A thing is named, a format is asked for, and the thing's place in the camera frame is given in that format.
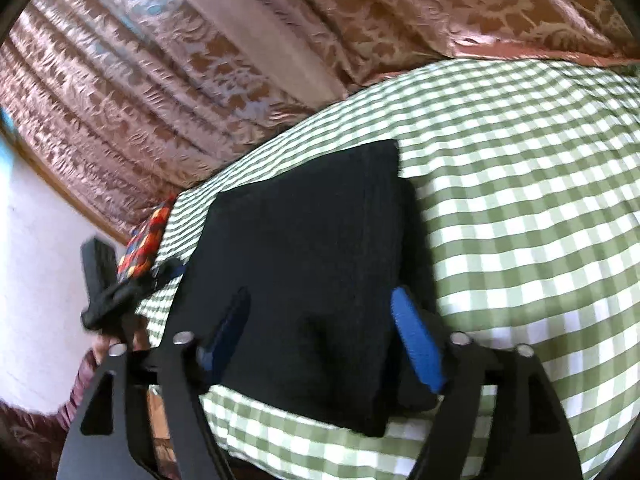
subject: white wall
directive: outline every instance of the white wall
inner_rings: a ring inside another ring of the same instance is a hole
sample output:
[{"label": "white wall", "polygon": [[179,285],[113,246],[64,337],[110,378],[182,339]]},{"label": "white wall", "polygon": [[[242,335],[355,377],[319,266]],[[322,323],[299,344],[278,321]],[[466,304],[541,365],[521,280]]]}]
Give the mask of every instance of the white wall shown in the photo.
[{"label": "white wall", "polygon": [[87,303],[80,245],[96,232],[0,137],[0,398],[6,402],[49,412],[68,399],[90,346],[79,317]]}]

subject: metal bolt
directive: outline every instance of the metal bolt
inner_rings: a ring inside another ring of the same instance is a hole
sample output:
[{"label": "metal bolt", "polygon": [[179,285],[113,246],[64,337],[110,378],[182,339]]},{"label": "metal bolt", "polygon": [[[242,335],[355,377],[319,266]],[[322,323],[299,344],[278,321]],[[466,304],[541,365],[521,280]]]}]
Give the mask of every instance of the metal bolt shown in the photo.
[{"label": "metal bolt", "polygon": [[533,357],[535,355],[533,348],[531,348],[529,345],[517,345],[516,352],[522,357]]},{"label": "metal bolt", "polygon": [[449,336],[450,341],[457,346],[466,346],[471,343],[471,338],[464,332],[454,332]]},{"label": "metal bolt", "polygon": [[193,337],[193,332],[178,332],[174,335],[174,345],[188,345]]},{"label": "metal bolt", "polygon": [[127,351],[127,345],[124,343],[117,343],[109,347],[109,355],[111,357],[118,357]]}]

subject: bed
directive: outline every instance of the bed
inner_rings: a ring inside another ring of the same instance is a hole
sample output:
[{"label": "bed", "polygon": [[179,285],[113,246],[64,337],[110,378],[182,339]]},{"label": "bed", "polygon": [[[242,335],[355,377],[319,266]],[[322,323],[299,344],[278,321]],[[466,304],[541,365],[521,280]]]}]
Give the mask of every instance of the bed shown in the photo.
[{"label": "bed", "polygon": [[[640,80],[563,61],[445,60],[377,84],[181,193],[158,260],[188,258],[217,193],[324,153],[397,139],[434,257],[438,309],[484,345],[527,343],[570,422],[586,479],[640,412]],[[179,279],[143,302],[158,344]],[[464,476],[490,428],[484,391]],[[222,386],[202,398],[218,442],[286,479],[403,479],[433,413],[367,438]]]}]

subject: curtain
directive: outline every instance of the curtain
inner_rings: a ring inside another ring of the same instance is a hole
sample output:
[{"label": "curtain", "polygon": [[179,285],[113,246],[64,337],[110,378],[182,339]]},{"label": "curtain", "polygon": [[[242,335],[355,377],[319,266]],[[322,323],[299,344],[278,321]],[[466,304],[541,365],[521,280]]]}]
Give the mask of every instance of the curtain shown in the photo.
[{"label": "curtain", "polygon": [[73,196],[127,234],[331,102],[446,57],[640,58],[609,0],[32,0],[0,105]]}]

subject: red patterned cloth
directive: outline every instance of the red patterned cloth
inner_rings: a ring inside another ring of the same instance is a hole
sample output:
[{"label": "red patterned cloth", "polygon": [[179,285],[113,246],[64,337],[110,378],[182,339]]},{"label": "red patterned cloth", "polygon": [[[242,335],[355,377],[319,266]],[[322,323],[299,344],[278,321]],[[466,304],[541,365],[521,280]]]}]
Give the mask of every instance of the red patterned cloth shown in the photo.
[{"label": "red patterned cloth", "polygon": [[118,266],[119,280],[139,276],[152,267],[176,198],[171,196],[162,202],[144,223],[134,229]]}]

